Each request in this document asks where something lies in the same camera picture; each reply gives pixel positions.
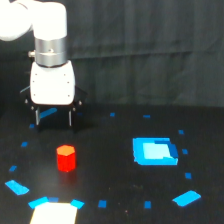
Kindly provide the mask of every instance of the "blue tape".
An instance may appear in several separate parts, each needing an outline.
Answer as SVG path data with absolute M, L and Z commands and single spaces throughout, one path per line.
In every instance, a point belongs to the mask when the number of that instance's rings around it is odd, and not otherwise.
M 16 168 L 17 168 L 17 166 L 11 166 L 11 168 L 9 169 L 9 172 L 15 171 Z
M 57 111 L 56 108 L 51 108 L 51 109 L 49 109 L 49 110 L 46 110 L 46 111 L 40 113 L 40 118 L 44 118 L 44 117 L 46 117 L 46 116 L 49 116 L 49 115 L 55 113 L 56 111 Z
M 22 186 L 21 184 L 17 183 L 14 180 L 6 182 L 5 185 L 9 187 L 17 195 L 23 195 L 29 192 L 29 189 L 27 187 Z
M 145 201 L 144 208 L 145 209 L 150 209 L 151 208 L 151 202 L 150 201 Z
M 182 152 L 183 152 L 184 155 L 187 155 L 188 154 L 187 149 L 182 149 Z
M 85 203 L 84 202 L 81 202 L 81 201 L 77 201 L 77 200 L 73 200 L 71 202 L 71 205 L 73 205 L 74 207 L 80 209 L 82 208 L 82 206 L 84 205 Z
M 186 179 L 191 179 L 191 173 L 185 173 Z
M 179 130 L 179 134 L 180 135 L 184 135 L 184 131 L 183 130 Z
M 49 202 L 58 202 L 58 200 L 59 200 L 58 198 L 54 198 L 54 197 L 48 198 Z
M 178 158 L 178 152 L 177 152 L 177 148 L 174 144 L 167 144 L 170 150 L 170 156 L 172 156 L 173 158 Z
M 49 202 L 47 197 L 43 197 L 43 198 L 39 198 L 35 201 L 31 201 L 28 203 L 28 205 L 30 206 L 30 208 L 34 209 L 35 207 L 37 207 L 38 205 L 44 204 L 46 202 Z
M 170 144 L 170 141 L 155 141 L 154 143 L 155 144 L 166 144 L 166 145 L 168 145 L 168 144 Z
M 27 147 L 27 145 L 28 145 L 28 142 L 23 142 L 21 147 Z
M 177 198 L 174 198 L 172 201 L 176 202 L 179 206 L 183 207 L 186 206 L 193 201 L 198 200 L 201 198 L 201 195 L 196 193 L 195 191 L 188 191 L 185 194 L 180 195 Z
M 99 204 L 98 204 L 98 207 L 99 208 L 106 208 L 107 207 L 107 201 L 100 200 Z

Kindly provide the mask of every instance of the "white square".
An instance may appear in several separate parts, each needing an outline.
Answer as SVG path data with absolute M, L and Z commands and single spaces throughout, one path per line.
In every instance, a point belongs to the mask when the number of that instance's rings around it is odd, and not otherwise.
M 38 205 L 30 224 L 74 224 L 77 208 L 69 203 L 50 203 Z
M 166 144 L 144 143 L 143 150 L 145 159 L 173 158 L 170 156 L 170 150 Z

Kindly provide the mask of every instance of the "black tabletop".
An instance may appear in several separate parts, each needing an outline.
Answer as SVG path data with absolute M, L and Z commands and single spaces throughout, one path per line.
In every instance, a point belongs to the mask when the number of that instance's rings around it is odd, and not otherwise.
M 1 110 L 0 223 L 28 224 L 33 214 L 28 203 L 45 196 L 84 202 L 77 224 L 223 223 L 223 109 L 86 105 L 74 130 L 63 109 L 43 118 L 38 130 L 30 128 L 35 119 L 23 104 Z M 132 141 L 141 137 L 170 138 L 178 165 L 134 162 Z M 78 166 L 69 173 L 57 169 L 56 149 L 63 144 L 76 149 Z M 13 165 L 17 169 L 9 172 Z M 187 172 L 192 179 L 185 178 Z M 17 196 L 5 185 L 10 180 L 29 192 Z M 189 190 L 201 198 L 185 207 L 172 201 Z M 98 207 L 99 200 L 106 208 Z M 145 201 L 151 209 L 144 208 Z

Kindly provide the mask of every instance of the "red cube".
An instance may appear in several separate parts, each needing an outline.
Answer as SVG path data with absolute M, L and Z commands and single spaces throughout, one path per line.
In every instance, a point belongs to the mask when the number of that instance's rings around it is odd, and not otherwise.
M 75 148 L 69 145 L 62 145 L 57 148 L 58 170 L 69 172 L 76 168 Z

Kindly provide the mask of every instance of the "dark background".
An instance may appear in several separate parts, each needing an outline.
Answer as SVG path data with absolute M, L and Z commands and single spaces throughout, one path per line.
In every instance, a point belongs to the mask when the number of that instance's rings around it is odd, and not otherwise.
M 69 59 L 88 102 L 224 106 L 223 1 L 58 2 L 67 8 Z M 17 101 L 29 84 L 30 50 L 32 32 L 0 41 L 2 101 Z

